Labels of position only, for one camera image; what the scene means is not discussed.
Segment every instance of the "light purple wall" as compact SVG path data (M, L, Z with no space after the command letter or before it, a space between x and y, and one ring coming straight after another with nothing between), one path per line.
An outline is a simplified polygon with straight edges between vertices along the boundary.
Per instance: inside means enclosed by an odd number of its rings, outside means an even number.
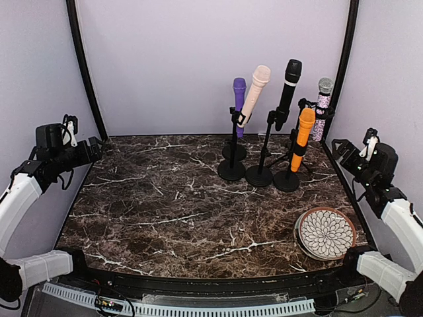
M266 131L288 60L303 62L300 98L334 78L349 1L79 0L98 102L111 135L229 133L232 82L257 65L272 70L247 133Z
M369 127L399 155L394 185L423 216L423 1L360 1L350 64L329 142L348 138L362 147ZM366 202L361 203L377 245L410 268L399 241Z
M78 139L97 135L65 1L0 1L0 109L1 188L9 184L12 169L28 158L37 126L61 122L69 113L79 118ZM52 249L86 172L87 167L78 168L66 192L54 184L30 208L12 237L6 258ZM10 314L0 308L0 316L6 313Z

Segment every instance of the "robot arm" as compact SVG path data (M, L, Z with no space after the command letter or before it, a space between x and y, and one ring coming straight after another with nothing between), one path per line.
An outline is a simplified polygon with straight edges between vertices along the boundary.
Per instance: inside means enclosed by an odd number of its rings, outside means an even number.
M341 166L365 188L364 196L371 209L398 237L410 256L413 271L377 251L351 252L358 257L352 263L360 274L375 281L401 305L403 293L422 275L423 222L405 194L391 184L398 162L395 150L379 143L377 131L372 128L368 129L363 143L365 148L360 152L349 140L333 140L334 158L340 159Z
M36 128L36 146L30 158L16 168L11 184L0 196L0 298L13 302L22 291L42 281L73 271L71 254L51 251L25 259L3 259L12 234L31 205L61 179L62 189L70 185L73 169L102 157L102 143L91 137L76 142L77 118L66 115L63 123ZM65 186L61 176L71 172Z

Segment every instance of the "marble table surface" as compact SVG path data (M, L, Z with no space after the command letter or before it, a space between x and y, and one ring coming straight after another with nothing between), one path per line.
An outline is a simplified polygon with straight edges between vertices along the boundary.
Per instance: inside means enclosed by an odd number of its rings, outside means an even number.
M363 228L321 146L309 142L300 188L253 188L217 175L228 135L112 137L66 220L58 247L81 248L90 267L160 277L241 278L340 265L307 257L293 237L297 218L314 207L347 215L357 244ZM264 138L246 135L245 166L258 164ZM287 151L272 135L266 159ZM286 168L275 164L273 173Z

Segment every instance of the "microphone stand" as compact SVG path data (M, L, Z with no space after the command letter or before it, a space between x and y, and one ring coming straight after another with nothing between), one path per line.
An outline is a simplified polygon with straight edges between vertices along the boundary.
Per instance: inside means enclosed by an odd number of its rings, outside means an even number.
M228 141L228 145L226 145L222 149L222 156L223 158L230 160L231 159L231 151L232 151L232 144L233 140ZM243 160L247 157L247 150L242 144L237 144L237 148L235 151L235 159L236 160Z
M269 142L270 130L272 129L272 125L275 121L276 111L269 111L269 115L267 117L266 137L264 138L263 147L260 152L260 162L258 165L250 167L245 173L245 179L254 187L266 187L272 183L273 173L269 168L264 166L264 160L267 156L269 156L267 144Z
M217 173L220 177L224 180L228 180L234 182L236 180L240 180L245 175L245 167L244 164L235 160L236 153L237 153L237 122L240 111L236 111L235 107L230 107L230 113L232 114L232 141L230 144L231 152L229 155L229 160L223 160L219 166L217 167Z
M293 157L293 148L295 147L295 142L297 141L298 136L299 117L302 111L305 109L307 103L308 101L305 98L301 99L298 102L299 115L297 119L297 124L295 125L295 129L291 130L291 135L289 136L289 139L291 140L291 146L288 151L288 169L277 172L273 177L273 185L275 185L275 187L279 190L282 190L283 192L287 193L294 192L299 187L299 178L295 173L291 171L291 164Z

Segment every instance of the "decorative plate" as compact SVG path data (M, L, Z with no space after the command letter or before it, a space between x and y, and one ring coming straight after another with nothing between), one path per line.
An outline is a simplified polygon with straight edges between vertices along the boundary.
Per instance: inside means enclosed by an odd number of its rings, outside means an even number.
M342 259L356 245L356 229L343 213L328 208L313 208L302 214L298 231L302 245L317 260Z

